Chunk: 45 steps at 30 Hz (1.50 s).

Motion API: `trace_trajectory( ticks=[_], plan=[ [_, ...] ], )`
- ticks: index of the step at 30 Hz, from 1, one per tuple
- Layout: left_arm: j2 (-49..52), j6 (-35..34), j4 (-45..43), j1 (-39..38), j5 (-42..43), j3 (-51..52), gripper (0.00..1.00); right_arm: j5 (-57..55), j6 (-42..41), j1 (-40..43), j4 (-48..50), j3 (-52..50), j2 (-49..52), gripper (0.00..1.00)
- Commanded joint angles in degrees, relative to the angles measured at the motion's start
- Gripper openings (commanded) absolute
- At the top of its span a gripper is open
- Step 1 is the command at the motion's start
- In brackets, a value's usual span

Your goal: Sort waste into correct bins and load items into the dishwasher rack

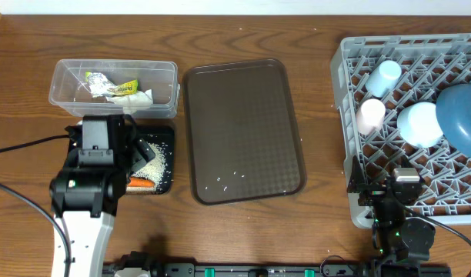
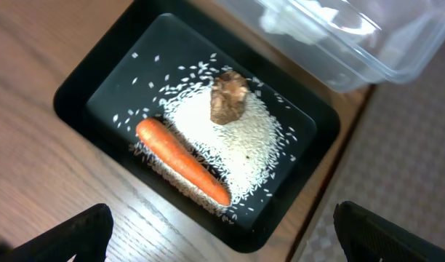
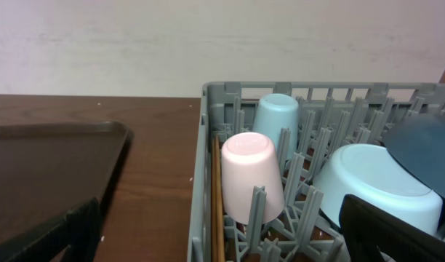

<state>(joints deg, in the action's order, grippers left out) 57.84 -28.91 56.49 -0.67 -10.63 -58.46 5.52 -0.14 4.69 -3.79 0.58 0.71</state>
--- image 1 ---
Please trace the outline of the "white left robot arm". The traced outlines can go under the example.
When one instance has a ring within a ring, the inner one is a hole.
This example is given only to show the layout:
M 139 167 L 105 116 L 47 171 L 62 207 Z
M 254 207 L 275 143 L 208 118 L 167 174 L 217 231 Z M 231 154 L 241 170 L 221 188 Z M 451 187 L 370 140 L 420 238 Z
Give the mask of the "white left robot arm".
M 49 186 L 52 275 L 100 276 L 119 199 L 155 153 L 130 115 L 87 115 L 66 130 L 68 153 Z

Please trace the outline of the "white napkin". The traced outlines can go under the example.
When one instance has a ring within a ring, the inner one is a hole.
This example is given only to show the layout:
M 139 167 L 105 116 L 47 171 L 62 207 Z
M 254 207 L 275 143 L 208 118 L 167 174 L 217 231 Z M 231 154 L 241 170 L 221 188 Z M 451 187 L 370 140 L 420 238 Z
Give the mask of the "white napkin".
M 137 91 L 132 95 L 107 97 L 106 99 L 109 102 L 122 106 L 125 114 L 133 114 L 140 110 L 149 109 L 153 104 L 151 89 L 146 92 Z

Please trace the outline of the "foil snack wrapper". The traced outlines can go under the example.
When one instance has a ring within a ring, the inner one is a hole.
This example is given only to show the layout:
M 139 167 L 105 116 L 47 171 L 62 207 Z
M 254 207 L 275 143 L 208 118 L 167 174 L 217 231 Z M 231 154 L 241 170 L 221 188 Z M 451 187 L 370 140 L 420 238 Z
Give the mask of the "foil snack wrapper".
M 106 90 L 115 85 L 100 72 L 86 72 L 85 81 L 89 84 L 90 93 L 94 98 L 100 96 L 110 97 L 111 95 Z

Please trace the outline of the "pink cup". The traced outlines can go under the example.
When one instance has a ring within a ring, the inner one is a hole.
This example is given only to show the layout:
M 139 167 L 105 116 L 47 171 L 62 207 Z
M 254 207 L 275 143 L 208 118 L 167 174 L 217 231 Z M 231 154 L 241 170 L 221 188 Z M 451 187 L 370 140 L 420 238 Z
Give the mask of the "pink cup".
M 356 113 L 358 132 L 362 135 L 370 135 L 382 128 L 386 114 L 385 105 L 376 98 L 370 98 L 362 103 Z

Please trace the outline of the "dark blue bowl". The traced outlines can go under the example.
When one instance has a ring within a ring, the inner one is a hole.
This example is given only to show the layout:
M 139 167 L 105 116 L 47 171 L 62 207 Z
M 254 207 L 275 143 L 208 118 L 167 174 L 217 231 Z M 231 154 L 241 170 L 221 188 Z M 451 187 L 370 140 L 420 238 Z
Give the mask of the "dark blue bowl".
M 436 100 L 436 117 L 449 144 L 471 158 L 471 84 L 442 90 Z

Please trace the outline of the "light blue small bowl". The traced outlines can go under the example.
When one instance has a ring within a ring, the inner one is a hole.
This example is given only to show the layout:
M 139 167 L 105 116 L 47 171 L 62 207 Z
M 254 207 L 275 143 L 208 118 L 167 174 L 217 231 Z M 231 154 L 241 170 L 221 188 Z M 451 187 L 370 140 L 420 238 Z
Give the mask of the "light blue small bowl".
M 397 128 L 402 139 L 417 148 L 432 147 L 443 137 L 436 105 L 431 102 L 418 102 L 403 109 L 397 117 Z

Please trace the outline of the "orange carrot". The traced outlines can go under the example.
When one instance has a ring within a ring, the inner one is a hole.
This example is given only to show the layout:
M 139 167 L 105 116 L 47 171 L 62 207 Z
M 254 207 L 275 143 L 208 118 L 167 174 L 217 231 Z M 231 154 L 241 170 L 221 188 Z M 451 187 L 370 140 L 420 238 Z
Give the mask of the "orange carrot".
M 131 177 L 128 187 L 129 188 L 143 188 L 143 189 L 154 188 L 155 183 L 148 179 Z

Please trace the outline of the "light blue cup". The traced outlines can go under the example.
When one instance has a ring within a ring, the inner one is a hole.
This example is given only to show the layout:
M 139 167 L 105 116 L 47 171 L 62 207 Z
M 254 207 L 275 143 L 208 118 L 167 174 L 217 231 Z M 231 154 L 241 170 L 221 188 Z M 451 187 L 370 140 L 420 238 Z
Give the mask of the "light blue cup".
M 368 77 L 365 87 L 372 96 L 382 98 L 394 89 L 401 77 L 401 66 L 394 61 L 381 62 Z

